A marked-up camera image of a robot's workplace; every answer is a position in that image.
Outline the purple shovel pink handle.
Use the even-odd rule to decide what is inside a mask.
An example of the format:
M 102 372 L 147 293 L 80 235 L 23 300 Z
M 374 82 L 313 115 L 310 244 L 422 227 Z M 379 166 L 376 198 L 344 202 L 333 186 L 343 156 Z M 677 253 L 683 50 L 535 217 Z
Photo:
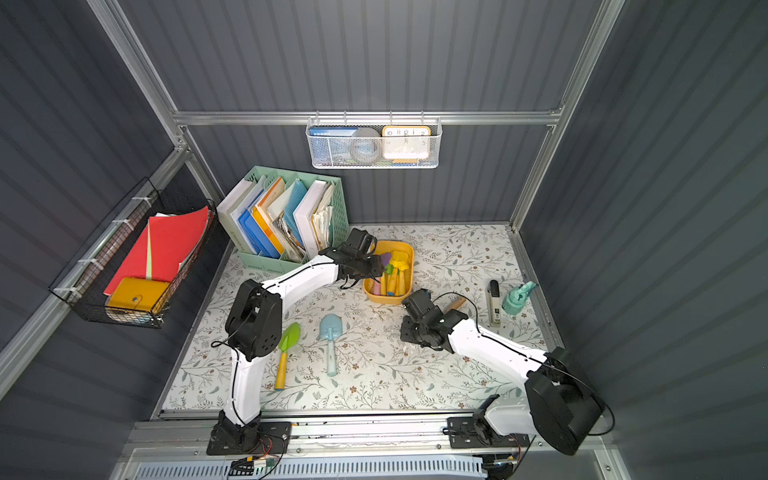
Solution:
M 373 294 L 376 296 L 388 296 L 387 282 L 388 282 L 388 271 L 390 269 L 391 256 L 392 254 L 390 252 L 382 253 L 380 255 L 382 272 L 381 272 L 381 276 L 374 281 L 373 290 L 372 290 Z

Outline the lime shovel yellow handle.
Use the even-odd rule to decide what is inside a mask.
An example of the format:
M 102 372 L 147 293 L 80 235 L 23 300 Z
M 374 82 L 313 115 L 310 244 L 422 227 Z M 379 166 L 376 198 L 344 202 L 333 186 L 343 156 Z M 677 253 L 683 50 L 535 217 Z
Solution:
M 386 295 L 387 296 L 394 296 L 396 294 L 397 289 L 397 268 L 394 267 L 392 264 L 388 264 L 385 268 L 385 286 L 386 286 Z

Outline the yellow plastic storage box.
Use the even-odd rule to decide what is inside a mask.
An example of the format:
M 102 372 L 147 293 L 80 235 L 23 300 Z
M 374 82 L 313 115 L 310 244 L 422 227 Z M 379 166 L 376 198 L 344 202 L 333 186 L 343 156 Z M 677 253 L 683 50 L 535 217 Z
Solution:
M 380 240 L 374 253 L 381 255 L 382 253 L 390 252 L 392 254 L 394 251 L 404 251 L 409 255 L 410 268 L 405 272 L 406 292 L 403 296 L 376 296 L 372 292 L 375 280 L 366 279 L 363 283 L 363 290 L 368 298 L 374 303 L 386 305 L 400 304 L 412 293 L 415 260 L 415 251 L 413 247 L 410 244 L 401 241 Z

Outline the light blue shovel mint handle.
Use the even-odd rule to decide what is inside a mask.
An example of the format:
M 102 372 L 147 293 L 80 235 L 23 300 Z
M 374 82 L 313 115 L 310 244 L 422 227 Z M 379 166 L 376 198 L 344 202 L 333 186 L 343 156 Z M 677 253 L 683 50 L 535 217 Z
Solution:
M 334 377 L 338 373 L 335 341 L 342 335 L 342 333 L 343 322 L 338 315 L 328 314 L 321 320 L 318 339 L 327 342 L 326 365 L 327 375 L 329 377 Z

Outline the green shovel yellow handle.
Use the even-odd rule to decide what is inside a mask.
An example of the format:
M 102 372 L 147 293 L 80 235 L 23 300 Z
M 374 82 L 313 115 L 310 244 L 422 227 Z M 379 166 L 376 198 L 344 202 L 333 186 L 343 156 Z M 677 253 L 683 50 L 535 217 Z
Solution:
M 280 358 L 275 380 L 275 389 L 282 391 L 285 388 L 287 375 L 288 350 L 298 343 L 301 336 L 301 327 L 297 322 L 290 324 L 283 332 L 278 345 Z

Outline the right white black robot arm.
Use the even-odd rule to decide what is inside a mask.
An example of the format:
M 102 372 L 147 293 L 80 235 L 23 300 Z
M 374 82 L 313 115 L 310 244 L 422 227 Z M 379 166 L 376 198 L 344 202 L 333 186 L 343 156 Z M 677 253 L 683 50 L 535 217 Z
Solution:
M 464 312 L 442 310 L 426 289 L 413 292 L 402 305 L 402 341 L 467 357 L 524 392 L 521 400 L 492 394 L 465 425 L 447 426 L 454 448 L 497 447 L 519 435 L 537 435 L 559 453 L 573 456 L 594 434 L 607 405 L 564 348 L 544 351 L 518 344 Z

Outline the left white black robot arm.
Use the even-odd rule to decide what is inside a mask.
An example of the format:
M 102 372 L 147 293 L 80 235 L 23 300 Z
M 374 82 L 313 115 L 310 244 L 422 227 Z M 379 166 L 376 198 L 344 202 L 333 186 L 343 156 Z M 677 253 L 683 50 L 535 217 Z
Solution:
M 294 270 L 264 283 L 243 282 L 225 322 L 223 344 L 231 352 L 230 397 L 223 418 L 237 427 L 261 414 L 260 391 L 267 357 L 278 347 L 287 310 L 316 290 L 339 280 L 358 282 L 383 273 L 374 253 L 377 239 L 352 229 L 338 247 L 322 250 Z

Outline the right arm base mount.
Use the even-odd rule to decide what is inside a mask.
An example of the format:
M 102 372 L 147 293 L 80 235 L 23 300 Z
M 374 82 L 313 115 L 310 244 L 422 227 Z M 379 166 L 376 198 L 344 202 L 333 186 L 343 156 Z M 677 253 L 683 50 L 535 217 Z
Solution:
M 527 434 L 500 435 L 485 420 L 476 420 L 473 416 L 449 417 L 442 433 L 448 436 L 452 449 L 517 449 L 530 445 Z

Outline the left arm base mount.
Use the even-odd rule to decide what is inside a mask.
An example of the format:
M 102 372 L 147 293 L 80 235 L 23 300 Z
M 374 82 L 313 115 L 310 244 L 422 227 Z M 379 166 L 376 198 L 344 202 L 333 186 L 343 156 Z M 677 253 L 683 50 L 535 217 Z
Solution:
M 206 448 L 209 456 L 281 455 L 287 450 L 293 425 L 290 422 L 254 421 L 238 426 L 227 418 L 213 427 Z

